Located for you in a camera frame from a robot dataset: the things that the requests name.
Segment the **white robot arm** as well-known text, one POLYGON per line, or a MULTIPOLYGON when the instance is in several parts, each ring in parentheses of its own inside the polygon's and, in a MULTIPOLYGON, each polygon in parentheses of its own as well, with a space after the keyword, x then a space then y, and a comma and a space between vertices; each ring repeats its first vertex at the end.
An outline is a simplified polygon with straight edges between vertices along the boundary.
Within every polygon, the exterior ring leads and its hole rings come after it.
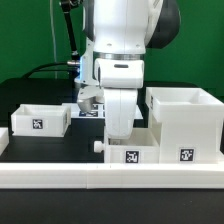
POLYGON ((138 90, 143 86, 144 55, 162 49, 178 34, 176 0, 60 0, 71 46, 75 81, 84 86, 77 102, 105 106, 110 139, 127 139, 133 129, 138 90))

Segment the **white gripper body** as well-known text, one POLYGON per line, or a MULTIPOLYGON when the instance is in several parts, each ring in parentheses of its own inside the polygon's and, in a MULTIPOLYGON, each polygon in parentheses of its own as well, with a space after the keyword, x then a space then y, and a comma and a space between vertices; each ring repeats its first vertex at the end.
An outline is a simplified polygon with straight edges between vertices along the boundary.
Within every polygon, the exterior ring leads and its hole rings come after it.
POLYGON ((103 96, 107 136, 128 139, 133 129, 138 90, 143 87, 144 61, 97 58, 94 75, 99 85, 86 86, 79 91, 79 108, 90 112, 93 99, 103 96))

